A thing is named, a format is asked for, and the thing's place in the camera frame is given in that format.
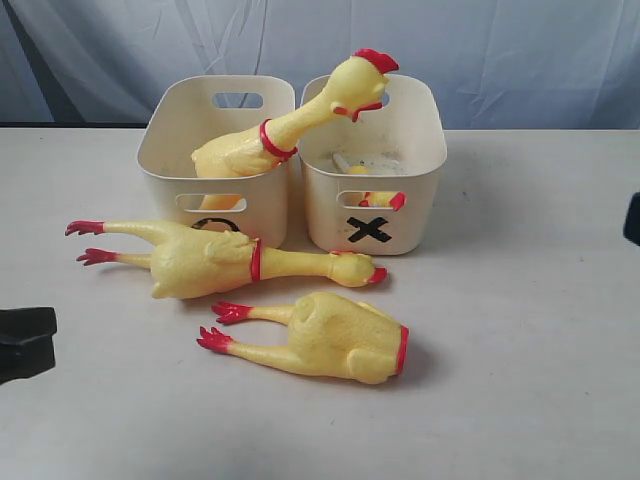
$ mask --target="yellow rubber chicken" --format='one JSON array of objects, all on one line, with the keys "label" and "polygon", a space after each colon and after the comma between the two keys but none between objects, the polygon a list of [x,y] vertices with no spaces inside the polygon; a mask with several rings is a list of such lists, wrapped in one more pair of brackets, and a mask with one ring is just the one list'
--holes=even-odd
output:
[{"label": "yellow rubber chicken", "polygon": [[[362,49],[338,65],[324,89],[297,110],[259,126],[210,140],[191,159],[199,178],[233,178],[267,172],[296,154],[296,144],[310,128],[339,116],[358,119],[363,110],[382,108],[380,98],[389,82],[385,73],[398,64],[387,54]],[[207,195],[201,210],[228,210],[237,195]]]},{"label": "yellow rubber chicken", "polygon": [[151,254],[124,254],[89,248],[77,258],[84,265],[120,262],[147,268],[155,284],[153,298],[195,298],[226,292],[260,280],[321,276],[345,286],[362,287],[387,276],[368,255],[312,254],[262,247],[240,232],[197,230],[165,220],[92,222],[79,220],[65,235],[126,233],[155,245]]},{"label": "yellow rubber chicken", "polygon": [[[338,169],[347,175],[371,175],[364,165],[350,166],[349,163],[339,153],[333,154],[334,164]],[[359,207],[391,207],[394,211],[404,207],[407,196],[402,192],[365,192],[350,193],[346,198],[347,204]]]},{"label": "yellow rubber chicken", "polygon": [[200,328],[197,342],[215,352],[241,357],[289,373],[330,376],[378,384],[402,373],[409,330],[362,302],[316,292],[295,305],[248,307],[220,302],[213,311],[229,325],[264,319],[287,325],[287,346],[236,342],[216,328]]}]

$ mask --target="white table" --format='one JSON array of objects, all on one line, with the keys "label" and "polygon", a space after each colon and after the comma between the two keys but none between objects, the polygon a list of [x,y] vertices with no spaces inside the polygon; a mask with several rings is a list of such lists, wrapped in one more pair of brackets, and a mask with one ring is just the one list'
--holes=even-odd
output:
[{"label": "white table", "polygon": [[[325,289],[411,329],[382,387],[314,380],[195,343],[214,298],[154,300],[146,271],[84,268],[76,219],[155,210],[140,130],[0,130],[0,306],[53,306],[57,366],[0,386],[0,477],[635,480],[640,475],[640,249],[622,236],[640,132],[447,132],[424,245],[380,258],[391,282],[282,279],[223,298]],[[285,245],[310,249],[304,225]],[[225,329],[281,342],[282,326]]]}]

